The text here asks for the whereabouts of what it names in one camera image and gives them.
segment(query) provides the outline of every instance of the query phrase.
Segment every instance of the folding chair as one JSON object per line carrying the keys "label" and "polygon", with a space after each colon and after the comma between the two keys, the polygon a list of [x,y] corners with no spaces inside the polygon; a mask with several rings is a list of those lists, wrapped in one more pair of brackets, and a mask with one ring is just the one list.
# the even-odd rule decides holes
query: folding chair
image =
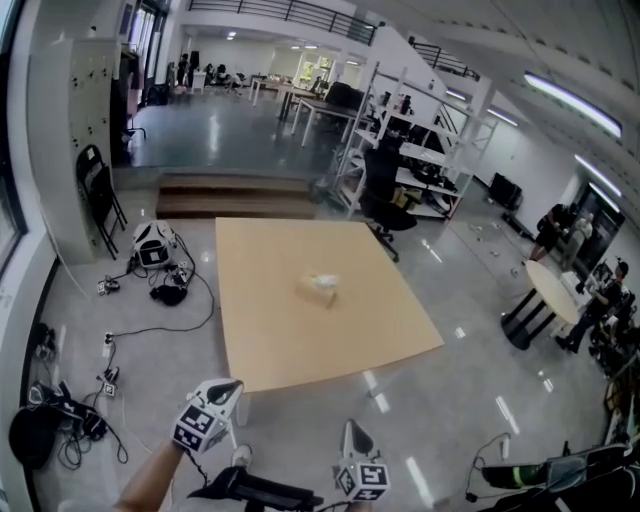
{"label": "folding chair", "polygon": [[[93,144],[84,148],[76,161],[76,179],[80,183],[81,192],[91,209],[91,216],[98,226],[100,235],[115,260],[118,249],[113,243],[113,232],[118,223],[124,231],[127,219],[111,186],[111,173],[100,155],[100,150]],[[111,209],[116,215],[113,226],[105,227]]]}

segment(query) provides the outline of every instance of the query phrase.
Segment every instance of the person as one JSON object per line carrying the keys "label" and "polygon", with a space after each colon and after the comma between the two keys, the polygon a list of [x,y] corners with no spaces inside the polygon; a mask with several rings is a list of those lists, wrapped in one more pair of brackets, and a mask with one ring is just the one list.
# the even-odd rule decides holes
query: person
{"label": "person", "polygon": [[184,77],[189,67],[189,54],[184,53],[178,62],[178,85],[184,85]]}
{"label": "person", "polygon": [[567,246],[564,249],[564,253],[562,258],[560,259],[560,268],[563,271],[571,270],[573,266],[573,262],[578,255],[578,251],[582,247],[589,238],[591,238],[591,234],[593,233],[593,213],[590,213],[583,219],[579,219],[575,226],[573,227],[573,234],[569,241],[567,242]]}
{"label": "person", "polygon": [[538,222],[540,233],[536,238],[536,245],[529,256],[530,260],[540,261],[555,247],[560,238],[560,233],[568,229],[576,218],[578,205],[571,206],[557,204]]}
{"label": "person", "polygon": [[242,87],[243,80],[244,75],[242,73],[235,73],[232,75],[227,83],[227,94],[229,94],[230,91],[234,91],[238,96],[242,96],[242,94],[240,94],[240,88]]}
{"label": "person", "polygon": [[556,336],[556,341],[560,348],[569,350],[574,354],[578,353],[582,337],[587,329],[593,327],[612,307],[615,307],[622,297],[622,281],[629,272],[629,265],[621,261],[618,263],[615,272],[615,279],[602,292],[596,289],[589,290],[593,297],[587,309],[580,317],[577,325],[571,329],[566,338]]}
{"label": "person", "polygon": [[209,63],[207,64],[207,67],[204,68],[204,72],[206,73],[205,77],[204,77],[204,86],[205,87],[211,87],[213,85],[213,64]]}

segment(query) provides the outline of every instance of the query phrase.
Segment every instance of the round table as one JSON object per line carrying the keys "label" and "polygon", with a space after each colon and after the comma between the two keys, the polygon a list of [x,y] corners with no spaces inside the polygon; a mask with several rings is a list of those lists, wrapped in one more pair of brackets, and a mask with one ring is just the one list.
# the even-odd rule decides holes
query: round table
{"label": "round table", "polygon": [[[531,345],[531,340],[540,334],[556,316],[568,325],[575,325],[580,319],[578,308],[573,298],[556,276],[535,261],[527,261],[525,266],[529,279],[533,284],[533,290],[527,294],[511,313],[503,315],[500,319],[502,330],[507,335],[507,338],[509,338],[514,347],[520,350],[527,350]],[[533,299],[536,293],[540,294],[540,302],[523,320],[518,322],[518,313]],[[550,310],[549,315],[533,331],[529,332],[527,325],[545,307]]]}

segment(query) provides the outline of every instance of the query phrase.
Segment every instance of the white shelf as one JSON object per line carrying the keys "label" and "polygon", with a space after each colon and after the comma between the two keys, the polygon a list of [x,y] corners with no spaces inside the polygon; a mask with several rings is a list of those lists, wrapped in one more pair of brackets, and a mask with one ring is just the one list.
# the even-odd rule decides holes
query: white shelf
{"label": "white shelf", "polygon": [[368,132],[367,130],[363,130],[361,128],[358,128],[356,130],[356,133],[368,143],[373,144],[374,147],[378,147],[378,139],[375,133]]}
{"label": "white shelf", "polygon": [[444,219],[444,215],[428,204],[416,204],[412,210],[408,210],[408,213],[411,215],[417,215],[418,217],[435,217],[437,219]]}
{"label": "white shelf", "polygon": [[403,185],[407,185],[410,187],[421,188],[424,190],[431,190],[433,192],[440,192],[441,194],[445,194],[448,196],[454,197],[462,197],[460,192],[453,192],[449,189],[438,187],[436,185],[427,185],[426,183],[422,183],[420,180],[416,179],[411,171],[406,167],[399,167],[398,174],[396,175],[396,181],[398,183],[402,183]]}
{"label": "white shelf", "polygon": [[397,110],[393,110],[393,109],[390,109],[390,108],[384,109],[384,112],[388,112],[391,117],[395,117],[397,119],[402,119],[403,121],[407,121],[407,122],[409,122],[411,124],[417,124],[418,126],[422,126],[423,128],[426,128],[430,132],[439,133],[440,135],[444,135],[445,137],[448,137],[449,139],[458,140],[458,138],[459,138],[459,136],[456,133],[450,132],[449,130],[445,130],[441,126],[436,126],[435,124],[431,123],[431,121],[425,121],[425,120],[420,119],[420,118],[418,118],[416,116],[403,115],[400,112],[398,112]]}
{"label": "white shelf", "polygon": [[436,165],[444,165],[444,159],[446,157],[446,155],[442,153],[409,142],[405,142],[400,146],[400,154]]}
{"label": "white shelf", "polygon": [[351,190],[347,185],[341,185],[340,186],[340,194],[342,196],[344,196],[343,199],[347,200],[347,201],[345,201],[347,206],[351,206],[355,201],[355,210],[359,210],[360,209],[360,203],[358,203],[358,201],[356,201],[356,193],[355,193],[355,191]]}

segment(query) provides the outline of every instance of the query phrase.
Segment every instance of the black chair leg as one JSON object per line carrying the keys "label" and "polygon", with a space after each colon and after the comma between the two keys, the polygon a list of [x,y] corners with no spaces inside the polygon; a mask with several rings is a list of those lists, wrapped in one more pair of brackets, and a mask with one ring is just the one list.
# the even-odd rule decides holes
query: black chair leg
{"label": "black chair leg", "polygon": [[389,243],[389,241],[387,239],[391,238],[391,240],[393,240],[393,235],[390,234],[389,232],[384,233],[380,227],[378,226],[376,229],[373,229],[371,226],[369,226],[367,224],[367,226],[369,227],[369,229],[371,230],[371,232],[373,233],[373,236],[376,237],[376,239],[378,240],[378,242],[380,242],[380,245],[382,245],[382,247],[384,247],[385,249],[387,249],[392,255],[393,255],[393,262],[394,263],[398,263],[398,261],[400,261],[400,256],[398,255],[398,251],[396,251],[393,246]]}

